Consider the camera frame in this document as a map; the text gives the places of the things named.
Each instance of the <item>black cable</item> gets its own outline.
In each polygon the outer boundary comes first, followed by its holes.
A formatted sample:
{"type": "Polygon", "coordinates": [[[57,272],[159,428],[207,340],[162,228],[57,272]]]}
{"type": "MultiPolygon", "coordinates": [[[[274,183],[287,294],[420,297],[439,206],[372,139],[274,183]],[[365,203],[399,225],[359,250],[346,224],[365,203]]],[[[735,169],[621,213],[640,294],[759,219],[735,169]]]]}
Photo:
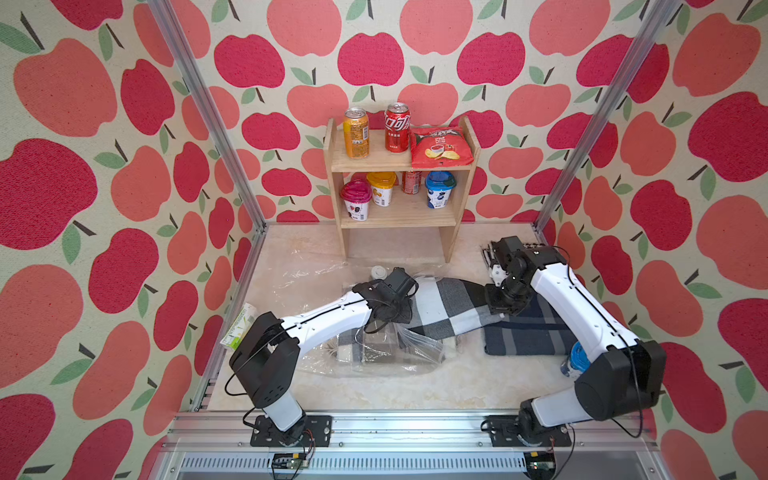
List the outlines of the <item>black cable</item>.
{"type": "Polygon", "coordinates": [[[568,424],[568,426],[571,427],[571,431],[574,433],[574,436],[571,439],[571,453],[568,454],[568,458],[565,459],[565,462],[563,462],[563,465],[560,465],[560,469],[555,472],[554,477],[550,478],[550,480],[555,480],[557,477],[560,476],[560,474],[563,472],[563,469],[568,464],[568,460],[571,459],[571,455],[574,454],[574,447],[576,446],[576,429],[571,424],[568,424]]]}

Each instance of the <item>folded cloth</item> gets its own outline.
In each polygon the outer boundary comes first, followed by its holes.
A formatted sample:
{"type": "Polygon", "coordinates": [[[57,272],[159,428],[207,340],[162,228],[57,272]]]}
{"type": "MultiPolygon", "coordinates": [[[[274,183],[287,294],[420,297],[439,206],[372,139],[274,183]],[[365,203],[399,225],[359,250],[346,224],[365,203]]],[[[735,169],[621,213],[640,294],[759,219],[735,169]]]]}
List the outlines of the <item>folded cloth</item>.
{"type": "Polygon", "coordinates": [[[567,355],[576,343],[560,315],[541,295],[517,316],[483,328],[489,355],[567,355]]]}

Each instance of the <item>red apple print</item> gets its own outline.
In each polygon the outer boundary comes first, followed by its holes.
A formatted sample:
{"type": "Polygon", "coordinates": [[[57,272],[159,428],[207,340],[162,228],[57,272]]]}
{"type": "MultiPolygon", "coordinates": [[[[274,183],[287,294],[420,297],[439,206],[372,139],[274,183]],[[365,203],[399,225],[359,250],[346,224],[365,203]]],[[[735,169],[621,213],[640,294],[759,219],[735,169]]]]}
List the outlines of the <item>red apple print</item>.
{"type": "Polygon", "coordinates": [[[235,87],[275,88],[286,76],[280,54],[259,35],[227,36],[214,49],[214,63],[221,77],[235,87]]]}
{"type": "MultiPolygon", "coordinates": [[[[552,126],[547,134],[547,145],[556,150],[576,148],[591,118],[591,115],[582,113],[562,118],[552,126]]],[[[616,125],[608,122],[589,152],[592,164],[597,168],[608,165],[614,159],[618,145],[618,129],[616,125]]]]}
{"type": "Polygon", "coordinates": [[[704,371],[696,353],[672,342],[661,347],[667,352],[664,386],[675,409],[699,432],[720,431],[727,419],[723,391],[704,371]]]}
{"type": "MultiPolygon", "coordinates": [[[[538,218],[537,210],[526,210],[515,215],[509,223],[534,223],[538,218]]],[[[557,237],[557,230],[554,226],[554,220],[551,218],[547,220],[547,224],[544,227],[544,238],[547,240],[547,245],[555,245],[557,237]]]]}
{"type": "MultiPolygon", "coordinates": [[[[621,61],[629,50],[632,38],[615,35],[592,47],[579,62],[576,80],[585,87],[611,84],[621,61]]],[[[633,101],[642,104],[659,91],[670,67],[666,45],[654,45],[637,71],[627,93],[633,101]]]]}
{"type": "Polygon", "coordinates": [[[411,109],[411,125],[444,125],[456,111],[458,92],[449,83],[411,84],[403,88],[397,101],[411,109]]]}
{"type": "Polygon", "coordinates": [[[155,218],[170,198],[170,174],[163,157],[152,147],[139,147],[134,159],[112,179],[114,207],[129,220],[155,218]]]}
{"type": "Polygon", "coordinates": [[[237,149],[237,156],[243,165],[245,176],[248,177],[248,180],[256,180],[261,173],[261,164],[258,157],[243,148],[237,149]]]}
{"type": "Polygon", "coordinates": [[[24,465],[51,433],[55,420],[53,403],[42,395],[25,393],[0,399],[0,435],[3,438],[0,478],[12,480],[19,477],[24,465]]]}
{"type": "Polygon", "coordinates": [[[659,250],[674,250],[683,244],[693,228],[690,204],[677,195],[667,180],[656,180],[634,195],[632,220],[643,227],[648,240],[659,250]]]}
{"type": "Polygon", "coordinates": [[[168,266],[179,275],[186,275],[197,268],[200,255],[208,246],[205,224],[200,215],[187,212],[181,227],[168,242],[168,266]]]}
{"type": "Polygon", "coordinates": [[[301,154],[301,166],[304,170],[314,177],[328,178],[326,171],[326,158],[323,156],[323,150],[320,148],[310,148],[301,154]]]}
{"type": "Polygon", "coordinates": [[[120,99],[128,120],[145,135],[154,135],[174,116],[174,95],[163,74],[140,58],[134,69],[123,72],[120,99]]]}
{"type": "Polygon", "coordinates": [[[216,199],[216,206],[208,215],[208,236],[210,244],[221,248],[227,243],[227,235],[235,224],[235,211],[232,204],[226,199],[216,199]]]}
{"type": "Polygon", "coordinates": [[[0,245],[16,250],[48,245],[94,203],[97,192],[93,170],[74,151],[42,138],[18,142],[0,161],[0,211],[6,212],[0,245]]]}
{"type": "Polygon", "coordinates": [[[768,412],[752,410],[744,413],[733,424],[733,447],[742,462],[746,463],[757,478],[768,476],[765,428],[768,428],[768,412]]]}
{"type": "Polygon", "coordinates": [[[200,339],[197,341],[194,349],[194,371],[198,375],[205,373],[210,353],[214,350],[216,337],[219,335],[219,330],[221,330],[223,323],[224,319],[221,318],[221,315],[214,315],[205,322],[203,334],[200,335],[200,339]]]}
{"type": "Polygon", "coordinates": [[[197,288],[186,280],[180,280],[168,289],[165,301],[154,316],[152,336],[157,348],[170,352],[184,338],[195,310],[197,310],[197,288]]]}
{"type": "Polygon", "coordinates": [[[224,160],[219,158],[214,165],[214,178],[216,178],[216,186],[223,194],[231,194],[235,188],[235,183],[230,177],[230,172],[227,171],[227,166],[224,164],[224,160]]]}
{"type": "Polygon", "coordinates": [[[734,25],[722,13],[714,13],[683,41],[672,80],[678,87],[686,87],[692,97],[720,93],[750,69],[759,50],[757,28],[734,25]]]}
{"type": "Polygon", "coordinates": [[[275,41],[294,55],[330,55],[341,37],[341,14],[332,0],[275,0],[266,9],[275,41]]]}
{"type": "Polygon", "coordinates": [[[592,265],[600,273],[605,288],[622,295],[632,285],[632,259],[621,248],[621,241],[611,235],[600,237],[592,246],[592,265]]]}
{"type": "Polygon", "coordinates": [[[406,66],[400,45],[388,33],[359,33],[339,49],[339,73],[352,85],[394,85],[406,66]]]}
{"type": "Polygon", "coordinates": [[[581,206],[581,180],[574,178],[560,200],[563,210],[568,215],[573,215],[581,206]]]}
{"type": "Polygon", "coordinates": [[[717,328],[723,340],[741,354],[763,388],[768,387],[768,300],[737,300],[720,312],[717,328]]]}
{"type": "Polygon", "coordinates": [[[188,141],[174,159],[174,185],[179,197],[188,203],[196,201],[209,176],[208,158],[197,144],[188,141]]]}
{"type": "Polygon", "coordinates": [[[685,432],[667,430],[661,437],[661,455],[676,480],[717,480],[707,454],[685,432]]]}
{"type": "Polygon", "coordinates": [[[112,420],[85,437],[64,480],[112,480],[134,439],[126,419],[112,420]]]}
{"type": "Polygon", "coordinates": [[[181,408],[192,382],[192,365],[185,355],[175,356],[165,367],[163,379],[144,410],[144,433],[163,432],[181,408]]]}
{"type": "Polygon", "coordinates": [[[567,85],[527,84],[509,95],[507,118],[519,127],[545,127],[557,120],[570,103],[571,89],[567,85]]]}
{"type": "Polygon", "coordinates": [[[118,100],[104,64],[72,38],[60,40],[47,55],[20,61],[13,71],[13,85],[29,114],[65,137],[93,137],[101,124],[118,114],[118,100]]]}
{"type": "Polygon", "coordinates": [[[485,195],[478,200],[475,210],[485,218],[509,218],[523,206],[523,197],[517,194],[485,195]]]}
{"type": "Polygon", "coordinates": [[[264,195],[256,195],[256,202],[259,204],[261,214],[264,215],[265,219],[269,220],[275,216],[277,206],[275,206],[275,203],[271,198],[265,197],[264,195]]]}
{"type": "Polygon", "coordinates": [[[299,146],[301,136],[296,125],[280,113],[252,114],[243,121],[243,138],[259,150],[293,150],[299,146]]]}
{"type": "Polygon", "coordinates": [[[728,280],[768,290],[768,217],[754,199],[735,195],[719,200],[701,217],[696,244],[728,280]]]}
{"type": "Polygon", "coordinates": [[[563,247],[568,252],[566,257],[571,268],[580,268],[584,265],[584,258],[586,256],[584,242],[578,237],[576,227],[571,222],[565,222],[560,227],[558,246],[563,247]]]}
{"type": "Polygon", "coordinates": [[[287,168],[286,170],[273,168],[265,172],[261,176],[261,186],[264,187],[264,190],[278,197],[285,197],[286,195],[306,197],[312,191],[310,179],[296,168],[287,168]]]}
{"type": "Polygon", "coordinates": [[[232,285],[230,261],[225,256],[221,256],[216,259],[214,272],[205,283],[205,292],[203,294],[205,306],[209,310],[215,310],[222,306],[224,300],[227,299],[227,291],[229,291],[230,285],[232,285]]]}
{"type": "Polygon", "coordinates": [[[560,178],[560,173],[562,173],[562,170],[557,168],[548,168],[536,172],[525,182],[525,191],[530,195],[549,195],[554,184],[560,178]]]}
{"type": "Polygon", "coordinates": [[[768,107],[740,91],[707,109],[690,129],[688,148],[729,182],[754,180],[768,171],[768,107]]]}
{"type": "Polygon", "coordinates": [[[319,222],[315,214],[307,210],[285,210],[277,215],[277,223],[319,222]]]}
{"type": "Polygon", "coordinates": [[[117,232],[109,247],[95,258],[88,294],[104,313],[119,313],[136,300],[160,255],[152,237],[134,228],[117,232]]]}
{"type": "Polygon", "coordinates": [[[335,218],[333,214],[333,202],[330,195],[318,195],[312,199],[312,209],[322,217],[335,218]]]}
{"type": "Polygon", "coordinates": [[[346,93],[339,85],[298,85],[288,92],[287,101],[293,117],[310,127],[325,127],[329,118],[335,118],[336,123],[341,124],[344,112],[349,108],[346,93]]]}
{"type": "Polygon", "coordinates": [[[543,55],[576,55],[603,31],[611,16],[608,0],[546,0],[531,20],[531,45],[543,55]]]}
{"type": "Polygon", "coordinates": [[[0,389],[4,389],[53,357],[61,338],[80,321],[83,294],[66,270],[31,265],[14,273],[2,287],[0,309],[0,389]],[[27,336],[35,337],[34,349],[19,341],[27,336]]]}
{"type": "Polygon", "coordinates": [[[493,110],[486,110],[482,113],[474,110],[466,111],[457,115],[450,125],[452,127],[458,126],[459,119],[464,116],[469,117],[469,122],[472,124],[472,129],[475,131],[482,148],[493,147],[504,133],[504,121],[493,110]]]}
{"type": "Polygon", "coordinates": [[[240,242],[237,244],[237,250],[232,259],[232,274],[234,275],[236,282],[240,281],[240,275],[243,274],[243,267],[248,258],[248,253],[250,253],[250,247],[250,240],[246,237],[241,238],[240,242]]]}
{"type": "Polygon", "coordinates": [[[174,56],[168,49],[168,44],[163,38],[160,27],[152,15],[149,5],[140,3],[134,7],[134,27],[141,44],[147,49],[147,53],[160,65],[174,66],[174,56]]]}
{"type": "Polygon", "coordinates": [[[240,231],[243,233],[248,233],[253,228],[253,220],[250,219],[245,205],[240,205],[240,208],[237,209],[237,224],[240,225],[240,231]]]}
{"type": "Polygon", "coordinates": [[[421,55],[453,53],[472,27],[469,0],[409,0],[400,12],[400,34],[421,55]]]}
{"type": "Polygon", "coordinates": [[[203,12],[191,0],[170,0],[195,58],[208,55],[210,29],[203,12]]]}
{"type": "Polygon", "coordinates": [[[584,213],[592,221],[592,226],[600,230],[611,230],[621,220],[623,211],[621,198],[611,188],[608,179],[595,177],[584,194],[584,213]]]}
{"type": "Polygon", "coordinates": [[[475,177],[472,178],[472,185],[469,187],[470,195],[477,195],[488,185],[488,174],[480,167],[475,168],[475,177]]]}
{"type": "Polygon", "coordinates": [[[456,72],[466,84],[508,85],[525,63],[525,46],[512,32],[503,35],[484,33],[470,41],[458,57],[456,72]]]}
{"type": "Polygon", "coordinates": [[[51,0],[51,3],[64,18],[83,30],[95,30],[107,18],[123,16],[123,3],[120,0],[51,0]]]}
{"type": "Polygon", "coordinates": [[[163,444],[167,441],[168,435],[161,437],[160,440],[157,440],[154,445],[152,445],[152,448],[147,452],[147,456],[144,457],[144,462],[141,464],[141,471],[139,472],[137,480],[149,480],[149,475],[152,473],[152,467],[154,467],[154,462],[157,460],[157,455],[163,448],[163,444]]]}
{"type": "Polygon", "coordinates": [[[131,394],[149,359],[149,335],[139,322],[125,322],[109,333],[101,353],[74,390],[72,410],[83,420],[109,415],[131,394]]]}
{"type": "Polygon", "coordinates": [[[240,105],[230,92],[222,87],[208,88],[210,95],[214,98],[216,108],[224,121],[224,127],[231,130],[240,123],[240,105]]]}
{"type": "Polygon", "coordinates": [[[633,174],[650,177],[672,161],[676,147],[672,130],[644,111],[632,119],[621,138],[621,161],[630,166],[633,174]]]}
{"type": "Polygon", "coordinates": [[[635,293],[648,310],[650,321],[670,335],[691,336],[701,329],[701,305],[669,263],[647,263],[637,275],[635,293]]]}

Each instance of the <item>small red can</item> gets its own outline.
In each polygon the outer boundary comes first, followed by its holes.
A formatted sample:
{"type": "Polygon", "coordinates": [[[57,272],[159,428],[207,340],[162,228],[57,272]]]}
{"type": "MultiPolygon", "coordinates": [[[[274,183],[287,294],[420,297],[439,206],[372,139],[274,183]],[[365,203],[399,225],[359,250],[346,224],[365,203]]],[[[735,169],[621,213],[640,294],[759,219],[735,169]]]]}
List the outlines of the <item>small red can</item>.
{"type": "Polygon", "coordinates": [[[386,149],[401,154],[408,150],[408,142],[411,136],[411,111],[408,105],[394,103],[387,107],[384,117],[386,149]]]}
{"type": "Polygon", "coordinates": [[[402,191],[408,195],[417,194],[421,182],[422,172],[402,172],[402,191]]]}

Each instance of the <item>wall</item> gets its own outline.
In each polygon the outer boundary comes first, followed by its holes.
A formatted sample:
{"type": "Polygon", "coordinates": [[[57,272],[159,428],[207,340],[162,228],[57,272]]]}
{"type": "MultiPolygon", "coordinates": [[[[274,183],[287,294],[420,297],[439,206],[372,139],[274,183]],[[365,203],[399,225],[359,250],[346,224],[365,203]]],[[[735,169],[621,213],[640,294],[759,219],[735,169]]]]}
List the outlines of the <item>wall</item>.
{"type": "Polygon", "coordinates": [[[768,478],[767,5],[682,4],[669,68],[635,79],[661,89],[612,115],[618,152],[554,215],[589,290],[667,351],[646,420],[677,480],[768,478]]]}
{"type": "Polygon", "coordinates": [[[148,6],[85,3],[0,9],[2,480],[146,478],[252,240],[148,6]]]}
{"type": "MultiPolygon", "coordinates": [[[[535,219],[646,10],[627,0],[194,3],[211,19],[200,70],[277,222],[333,219],[320,149],[328,118],[397,100],[413,124],[472,120],[484,150],[465,220],[535,219]]],[[[191,101],[184,113],[195,135],[191,101]]],[[[616,147],[607,132],[595,161],[616,147]]]]}

